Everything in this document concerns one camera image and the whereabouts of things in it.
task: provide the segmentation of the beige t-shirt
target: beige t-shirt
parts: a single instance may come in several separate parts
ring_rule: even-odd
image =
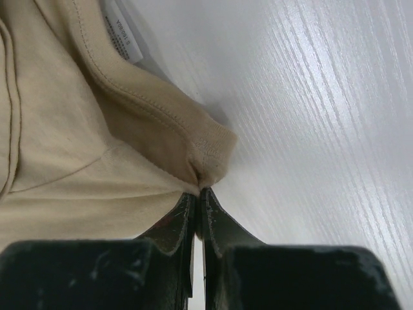
[[[236,137],[124,61],[97,0],[0,0],[0,249],[126,238],[226,173]]]

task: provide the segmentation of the wood grain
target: wood grain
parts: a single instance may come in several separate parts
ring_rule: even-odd
[[[369,248],[413,309],[413,2],[125,6],[142,66],[239,134],[223,206],[268,243]]]

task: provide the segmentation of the black clamp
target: black clamp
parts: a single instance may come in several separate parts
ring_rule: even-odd
[[[195,233],[207,310],[400,309],[371,252],[265,245],[211,189],[184,194],[135,240],[12,244],[0,256],[0,309],[187,309]]]

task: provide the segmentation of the care label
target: care label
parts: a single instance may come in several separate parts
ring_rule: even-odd
[[[102,1],[102,13],[110,40],[119,55],[134,65],[141,61],[141,50],[115,0]]]

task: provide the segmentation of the white tabletop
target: white tabletop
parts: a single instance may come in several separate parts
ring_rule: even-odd
[[[124,2],[142,65],[239,135],[223,207],[268,243],[370,249],[413,309],[413,1]]]

